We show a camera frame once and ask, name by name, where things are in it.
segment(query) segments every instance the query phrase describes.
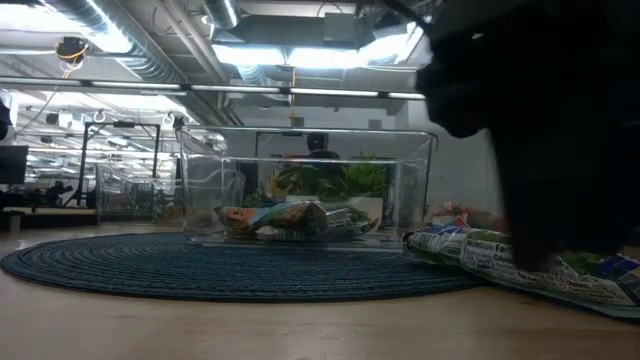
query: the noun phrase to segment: ceiling pipe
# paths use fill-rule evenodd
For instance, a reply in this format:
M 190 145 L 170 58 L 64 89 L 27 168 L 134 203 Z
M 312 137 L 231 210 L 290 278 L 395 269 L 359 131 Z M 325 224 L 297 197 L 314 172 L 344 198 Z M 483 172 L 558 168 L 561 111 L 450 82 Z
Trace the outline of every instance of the ceiling pipe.
M 218 60 L 216 53 L 213 52 L 213 48 L 208 41 L 204 41 L 202 35 L 196 27 L 193 25 L 187 14 L 185 14 L 184 10 L 178 5 L 176 0 L 165 0 L 167 5 L 169 6 L 169 10 L 176 17 L 176 19 L 181 23 L 182 26 L 187 30 L 189 35 L 191 35 L 191 40 L 196 43 L 200 51 L 204 54 L 204 56 L 209 60 L 211 66 L 222 76 L 222 82 L 229 82 L 227 73 L 225 71 L 224 65 Z
M 171 25 L 171 27 L 176 32 L 176 34 L 178 34 L 178 37 L 180 38 L 180 40 L 182 40 L 185 46 L 189 49 L 193 57 L 196 59 L 196 61 L 198 61 L 198 64 L 202 66 L 202 68 L 207 73 L 207 75 L 209 75 L 211 80 L 218 83 L 225 82 L 223 81 L 220 74 L 216 71 L 216 69 L 213 68 L 211 63 L 209 63 L 207 59 L 205 59 L 204 56 L 202 56 L 202 53 L 200 52 L 200 50 L 198 50 L 198 48 L 191 41 L 191 39 L 189 39 L 189 37 L 187 36 L 187 33 L 184 30 L 182 30 L 182 27 L 180 27 L 180 24 L 178 24 L 176 19 L 171 14 L 171 11 L 169 11 L 169 9 L 167 8 L 166 3 L 167 3 L 166 0 L 156 0 L 156 8 L 160 11 L 162 16 L 164 16 L 167 19 L 167 21 L 169 22 L 169 25 Z
M 240 22 L 240 6 L 236 0 L 204 0 L 204 11 L 216 29 L 229 30 Z
M 83 25 L 82 32 L 104 51 L 125 52 L 142 59 L 117 60 L 145 82 L 187 82 L 187 77 L 160 49 L 149 34 L 115 0 L 39 0 L 69 20 Z M 224 114 L 202 95 L 172 97 L 201 123 L 225 124 Z

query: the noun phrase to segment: light fixture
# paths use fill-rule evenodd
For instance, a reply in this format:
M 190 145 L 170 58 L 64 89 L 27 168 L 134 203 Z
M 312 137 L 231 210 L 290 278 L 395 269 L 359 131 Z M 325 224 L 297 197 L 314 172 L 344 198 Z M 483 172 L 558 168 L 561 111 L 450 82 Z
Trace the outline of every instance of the light fixture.
M 362 47 L 360 54 L 367 59 L 368 62 L 394 57 L 400 49 L 405 47 L 407 37 L 408 34 L 385 36 Z
M 175 121 L 175 117 L 173 116 L 173 114 L 168 113 L 162 117 L 162 126 L 171 127 L 173 126 L 174 121 Z
M 29 148 L 29 151 L 36 153 L 63 153 L 63 154 L 82 154 L 80 149 L 60 149 L 60 148 Z M 128 151 L 128 150 L 98 150 L 88 149 L 87 155 L 130 155 L 139 159 L 153 159 L 152 152 L 144 151 Z M 159 152 L 158 160 L 169 160 L 171 153 Z
M 425 21 L 427 23 L 431 22 L 431 16 L 427 16 Z M 404 46 L 398 50 L 396 59 L 394 61 L 395 64 L 407 61 L 416 46 L 418 46 L 418 42 L 420 42 L 420 39 L 422 39 L 424 31 L 421 27 L 416 26 L 415 22 L 411 22 L 407 24 L 407 34 L 408 35 L 407 39 L 405 40 Z
M 264 86 L 226 86 L 226 85 L 192 85 L 191 89 L 201 91 L 225 91 L 225 92 L 252 92 L 259 94 L 277 94 L 280 89 L 277 87 L 264 87 Z
M 331 90 L 331 89 L 305 89 L 293 88 L 291 93 L 295 95 L 331 95 L 331 96 L 350 96 L 350 97 L 377 97 L 377 91 L 359 91 L 359 90 Z
M 289 56 L 289 65 L 313 69 L 352 69 L 367 65 L 367 59 L 357 50 L 296 48 Z
M 389 93 L 389 99 L 425 100 L 426 98 L 424 95 L 416 93 Z
M 146 89 L 146 90 L 179 90 L 180 85 L 178 84 L 156 84 L 156 83 L 145 83 L 145 82 L 118 82 L 118 81 L 94 81 L 94 86 L 97 87 L 108 87 L 108 88 L 117 88 L 124 87 L 129 89 Z
M 119 137 L 110 137 L 107 138 L 108 142 L 114 143 L 116 145 L 120 145 L 120 146 L 128 146 L 129 142 L 125 139 L 119 138 Z
M 93 121 L 95 121 L 95 122 L 103 122 L 104 119 L 106 119 L 106 118 L 107 118 L 107 115 L 103 114 L 102 110 L 98 111 L 97 113 L 95 113 L 93 115 Z
M 0 83 L 44 85 L 44 86 L 82 86 L 82 83 L 78 80 L 49 79 L 49 78 L 38 79 L 38 78 L 9 77 L 9 76 L 0 76 Z
M 220 62 L 236 66 L 282 65 L 284 56 L 279 48 L 213 45 Z

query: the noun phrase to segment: transparent storage container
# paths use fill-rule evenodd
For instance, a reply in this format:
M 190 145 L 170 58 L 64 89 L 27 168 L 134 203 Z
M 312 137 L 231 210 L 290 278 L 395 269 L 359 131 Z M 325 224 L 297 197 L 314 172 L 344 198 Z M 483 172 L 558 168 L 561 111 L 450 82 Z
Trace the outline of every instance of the transparent storage container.
M 100 223 L 183 226 L 180 180 L 134 178 L 106 165 L 96 167 Z
M 424 226 L 432 134 L 184 126 L 178 138 L 190 241 L 398 247 Z

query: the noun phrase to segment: blurry black object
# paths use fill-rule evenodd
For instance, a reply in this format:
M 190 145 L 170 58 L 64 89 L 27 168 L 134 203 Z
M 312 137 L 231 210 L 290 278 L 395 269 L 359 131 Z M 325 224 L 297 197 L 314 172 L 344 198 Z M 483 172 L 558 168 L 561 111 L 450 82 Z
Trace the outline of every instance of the blurry black object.
M 310 133 L 307 135 L 307 148 L 309 149 L 309 159 L 340 159 L 340 155 L 333 151 L 327 150 L 329 146 L 329 134 L 327 133 Z M 329 177 L 340 177 L 344 174 L 341 164 L 318 162 L 313 166 L 321 173 Z
M 470 2 L 436 8 L 417 89 L 453 136 L 489 130 L 515 263 L 537 270 L 563 250 L 633 242 L 640 1 L 493 1 L 504 11 L 477 21 L 460 15 Z
M 0 184 L 24 184 L 28 146 L 0 146 Z
M 8 207 L 61 207 L 60 195 L 73 191 L 72 186 L 64 186 L 62 181 L 56 181 L 54 186 L 44 193 L 40 189 L 11 186 L 4 194 L 4 206 Z
M 64 62 L 77 65 L 84 60 L 87 47 L 87 40 L 75 36 L 65 36 L 61 42 L 56 44 L 56 55 Z

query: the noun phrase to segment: ceiling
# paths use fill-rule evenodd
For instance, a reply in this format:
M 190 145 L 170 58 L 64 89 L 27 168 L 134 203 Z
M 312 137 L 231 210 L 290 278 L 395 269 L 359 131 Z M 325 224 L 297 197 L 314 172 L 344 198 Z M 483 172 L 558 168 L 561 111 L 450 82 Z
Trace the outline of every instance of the ceiling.
M 117 1 L 94 0 L 96 4 L 115 3 Z M 213 40 L 209 38 L 210 27 L 202 21 L 205 12 L 202 0 L 175 0 L 178 6 L 187 15 L 190 23 L 195 27 L 198 36 L 208 44 L 228 41 L 238 35 L 237 29 L 246 29 L 251 21 L 260 23 L 256 19 L 261 19 L 263 24 L 276 24 L 279 22 L 293 21 L 302 24 L 297 28 L 291 28 L 291 34 L 298 34 L 298 37 L 305 40 L 304 33 L 309 32 L 304 24 L 324 24 L 322 20 L 325 16 L 332 14 L 349 14 L 344 19 L 351 19 L 357 24 L 365 24 L 367 36 L 373 34 L 377 19 L 384 14 L 386 9 L 373 0 L 342 0 L 340 2 L 322 2 L 314 0 L 238 0 L 238 5 L 242 10 L 242 18 L 236 31 L 230 30 L 226 33 L 218 33 Z M 87 33 L 78 26 L 77 23 L 70 23 L 61 14 L 54 13 L 40 6 L 18 7 L 13 5 L 11 11 L 3 5 L 6 1 L 0 0 L 0 75 L 9 76 L 35 76 L 60 78 L 64 74 L 66 66 L 56 57 L 53 49 L 64 36 L 76 36 L 86 38 Z M 405 1 L 406 4 L 414 4 L 414 10 L 418 13 L 426 11 L 425 6 L 430 1 Z M 202 61 L 194 55 L 193 45 L 191 48 L 186 45 L 184 38 L 176 33 L 175 27 L 167 20 L 166 16 L 157 9 L 159 2 L 156 0 L 136 0 L 119 1 L 124 16 L 131 20 L 127 26 L 134 26 L 139 30 L 137 34 L 144 35 L 141 40 L 142 47 L 156 51 L 156 55 L 166 58 L 166 64 L 173 67 L 172 71 L 183 76 L 180 81 L 193 83 L 215 83 L 219 82 L 207 71 Z M 184 24 L 180 25 L 182 31 L 186 31 Z M 264 39 L 269 40 L 269 28 L 258 28 L 258 33 L 264 33 Z M 193 40 L 187 32 L 187 38 Z M 361 39 L 354 38 L 354 44 Z M 286 39 L 273 38 L 274 43 L 286 41 Z M 297 68 L 295 76 L 295 86 L 324 88 L 324 89 L 358 89 L 358 90 L 388 90 L 410 92 L 413 89 L 413 76 L 415 67 L 424 64 L 428 60 L 425 50 L 426 40 L 424 38 L 415 45 L 406 61 L 400 64 L 385 66 L 355 67 L 355 68 Z M 105 53 L 95 43 L 89 55 L 82 62 L 82 67 L 73 71 L 73 79 L 94 79 L 94 80 L 122 80 L 141 81 L 139 74 L 132 71 L 130 67 L 124 66 L 125 62 L 121 57 Z M 222 77 L 228 79 L 232 84 L 243 84 L 244 80 L 240 76 L 236 66 L 232 64 L 222 64 L 219 69 Z M 292 85 L 291 71 L 285 71 L 280 66 L 263 65 L 267 81 L 275 85 Z M 82 126 L 56 126 L 46 122 L 48 113 L 75 114 L 75 121 L 92 120 L 96 114 L 106 115 L 106 120 L 126 120 L 133 122 L 144 122 L 161 125 L 160 151 L 162 161 L 167 164 L 172 163 L 169 157 L 178 151 L 177 144 L 173 136 L 171 120 L 175 115 L 187 115 L 199 122 L 214 122 L 213 120 L 203 121 L 192 112 L 191 103 L 183 102 L 177 97 L 166 96 L 143 96 L 143 95 L 117 95 L 117 94 L 82 94 L 57 92 L 54 89 L 49 91 L 28 91 L 14 90 L 15 99 L 20 104 L 18 123 L 16 128 L 20 131 L 19 142 L 28 144 L 32 148 L 41 149 L 46 154 L 46 149 L 69 148 L 78 149 L 82 142 Z M 210 94 L 198 95 L 198 101 L 204 102 L 210 108 L 218 109 L 222 106 L 227 112 L 233 109 L 242 108 L 270 108 L 289 107 L 290 99 L 274 98 L 261 95 L 232 95 L 229 99 L 220 100 Z M 45 111 L 39 114 L 39 110 L 50 100 Z M 322 97 L 322 96 L 298 96 L 295 99 L 296 107 L 326 107 L 334 108 L 366 108 L 380 109 L 386 115 L 394 115 L 403 105 L 398 100 L 376 100 L 376 99 L 353 99 L 344 97 Z M 109 137 L 128 136 L 129 146 L 126 149 L 136 151 L 147 151 L 154 147 L 154 134 L 147 130 L 136 127 L 127 129 L 114 129 L 106 127 L 103 132 L 97 132 L 92 141 L 89 142 L 90 149 L 103 149 L 106 151 L 119 151 L 122 146 L 110 142 Z M 43 142 L 42 137 L 49 136 Z M 78 154 L 68 153 L 70 159 L 66 163 L 67 169 L 77 171 L 79 165 Z M 112 165 L 118 165 L 123 160 L 120 158 L 107 159 L 103 155 L 90 156 L 91 161 L 100 162 L 101 159 Z M 141 173 L 150 173 L 150 164 L 141 165 Z M 170 165 L 162 165 L 162 176 L 175 171 Z

